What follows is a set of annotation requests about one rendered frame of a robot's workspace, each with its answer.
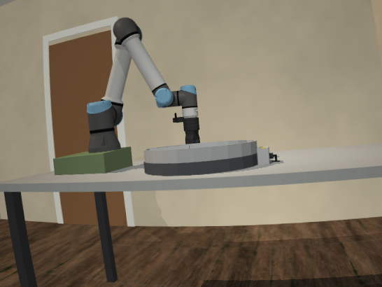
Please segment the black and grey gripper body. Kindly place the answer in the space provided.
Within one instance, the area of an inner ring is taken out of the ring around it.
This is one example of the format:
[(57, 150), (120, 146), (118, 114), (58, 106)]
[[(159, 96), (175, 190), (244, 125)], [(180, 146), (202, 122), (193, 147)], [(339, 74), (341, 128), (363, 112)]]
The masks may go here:
[(173, 123), (183, 122), (185, 131), (185, 144), (197, 144), (200, 143), (199, 138), (199, 118), (198, 108), (184, 108), (182, 109), (183, 117), (176, 116), (173, 118)]

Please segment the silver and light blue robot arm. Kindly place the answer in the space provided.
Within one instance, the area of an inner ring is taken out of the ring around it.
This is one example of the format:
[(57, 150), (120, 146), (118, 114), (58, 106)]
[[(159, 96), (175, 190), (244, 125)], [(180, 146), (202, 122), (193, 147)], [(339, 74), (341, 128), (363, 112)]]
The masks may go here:
[(122, 95), (132, 59), (155, 96), (158, 108), (197, 108), (197, 92), (194, 85), (181, 86), (179, 91), (169, 89), (143, 46), (142, 32), (135, 21), (128, 17), (120, 18), (113, 26), (113, 33), (116, 37), (116, 52), (106, 94), (101, 101), (87, 105), (89, 153), (121, 149), (114, 127), (120, 124), (123, 117)]

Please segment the grey round turntable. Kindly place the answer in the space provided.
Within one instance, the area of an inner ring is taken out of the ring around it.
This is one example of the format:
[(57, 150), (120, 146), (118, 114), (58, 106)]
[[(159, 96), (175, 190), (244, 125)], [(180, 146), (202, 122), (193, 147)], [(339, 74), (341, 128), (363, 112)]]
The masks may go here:
[[(154, 176), (188, 176), (230, 172), (280, 162), (268, 146), (256, 149), (257, 140), (215, 141), (148, 148), (144, 170)], [(145, 154), (146, 153), (146, 154)]]

